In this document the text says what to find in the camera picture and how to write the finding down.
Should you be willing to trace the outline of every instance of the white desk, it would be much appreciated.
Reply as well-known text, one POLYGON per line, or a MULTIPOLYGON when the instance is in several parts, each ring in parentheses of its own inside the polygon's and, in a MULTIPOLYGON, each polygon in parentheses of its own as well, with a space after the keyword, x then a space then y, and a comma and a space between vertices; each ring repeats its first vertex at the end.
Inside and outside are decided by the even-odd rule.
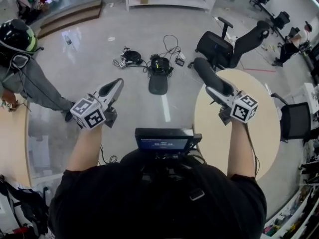
MULTIPOLYGON (((266 88, 253 76, 240 70, 227 69, 217 73, 246 93, 258 100, 256 115, 249 121, 248 127, 256 155, 260 161, 257 179, 260 179, 272 166, 280 144, 280 123, 273 99, 266 88)), ((195 106, 194 129, 202 134, 198 144, 199 151, 207 164, 220 169, 225 174, 228 167, 228 154, 231 124, 227 126, 219 118, 220 105, 213 103, 206 93, 205 86, 198 94, 195 106)))
POLYGON ((311 114, 315 114, 319 111, 319 102, 315 92, 315 88, 312 83, 304 83, 300 88, 291 91, 288 95, 284 97, 284 99, 291 96, 294 100, 294 97, 300 94, 306 98, 311 114))

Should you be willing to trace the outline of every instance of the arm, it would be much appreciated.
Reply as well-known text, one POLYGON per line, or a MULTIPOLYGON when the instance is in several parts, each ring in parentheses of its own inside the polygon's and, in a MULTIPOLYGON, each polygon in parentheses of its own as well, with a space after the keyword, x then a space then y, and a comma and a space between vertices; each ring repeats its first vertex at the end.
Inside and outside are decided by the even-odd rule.
POLYGON ((75 144, 66 170, 84 171, 98 164, 100 144, 102 140, 102 125, 89 131, 83 129, 75 144))
POLYGON ((235 119, 232 120, 227 176, 231 178, 234 174, 255 177, 254 155, 245 125, 235 119))
POLYGON ((297 40, 300 40, 300 39, 301 39, 301 36, 299 34, 296 34, 294 37, 290 38, 289 41, 293 42, 293 41, 297 41, 297 40))

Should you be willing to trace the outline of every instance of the black t-shirt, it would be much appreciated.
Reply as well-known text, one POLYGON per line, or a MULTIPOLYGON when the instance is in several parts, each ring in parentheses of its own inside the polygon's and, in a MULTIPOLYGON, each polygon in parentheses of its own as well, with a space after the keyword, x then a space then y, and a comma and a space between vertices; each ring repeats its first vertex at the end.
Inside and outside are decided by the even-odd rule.
POLYGON ((229 179, 204 164, 192 172, 205 192, 196 201, 173 183, 140 183, 139 174, 121 163, 65 171, 49 227, 57 239, 260 238, 267 206, 255 179, 229 179), (150 187, 156 187, 152 197, 150 187))

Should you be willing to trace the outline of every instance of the electronic device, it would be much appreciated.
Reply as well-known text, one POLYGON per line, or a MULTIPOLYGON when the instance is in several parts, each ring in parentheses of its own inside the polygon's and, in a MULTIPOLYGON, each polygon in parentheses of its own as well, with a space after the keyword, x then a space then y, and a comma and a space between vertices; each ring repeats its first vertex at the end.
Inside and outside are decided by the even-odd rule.
POLYGON ((167 77, 172 73, 173 67, 169 60, 157 54, 151 56, 149 92, 154 95, 165 95, 168 90, 167 77))
POLYGON ((184 56, 184 54, 180 51, 178 52, 178 54, 175 57, 175 64, 179 65, 179 66, 184 66, 185 64, 185 60, 186 57, 184 56))
POLYGON ((143 60, 139 52, 131 50, 130 48, 124 47, 124 50, 121 51, 120 68, 124 69, 130 64, 140 65, 143 60))
POLYGON ((136 128, 135 138, 141 152, 155 154, 157 158, 179 159, 195 150, 202 136, 192 129, 136 128))
POLYGON ((93 95, 80 99, 70 110, 79 126, 91 130, 104 123, 112 128, 117 118, 112 105, 119 98, 123 86, 124 80, 118 78, 98 87, 93 95))
POLYGON ((206 92, 221 105, 219 117, 227 125, 230 118, 247 123, 256 114, 258 102, 239 91, 234 84, 218 77, 204 58, 195 58, 194 68, 206 84, 206 92))

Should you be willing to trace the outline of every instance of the wooden step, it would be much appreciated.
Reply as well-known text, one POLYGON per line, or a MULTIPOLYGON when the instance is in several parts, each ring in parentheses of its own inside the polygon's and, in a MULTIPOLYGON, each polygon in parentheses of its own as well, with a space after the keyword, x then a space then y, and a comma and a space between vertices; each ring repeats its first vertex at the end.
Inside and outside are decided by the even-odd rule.
POLYGON ((39 35, 38 39, 41 39, 49 34, 52 34, 56 31, 59 31, 61 29, 64 29, 69 26, 73 26, 88 20, 96 19, 100 17, 101 8, 95 8, 92 10, 88 10, 79 14, 75 14, 71 17, 67 17, 65 19, 59 20, 55 23, 50 24, 49 26, 43 28, 39 35))
POLYGON ((96 8, 101 8, 103 6, 103 1, 102 0, 96 0, 96 1, 91 1, 87 2, 85 4, 81 4, 78 6, 75 6, 71 9, 68 9, 66 11, 63 11, 61 13, 58 13, 52 17, 47 18, 41 25, 41 28, 45 28, 57 21, 63 20, 65 18, 71 17, 73 15, 76 15, 81 12, 86 12, 88 10, 93 10, 96 8))

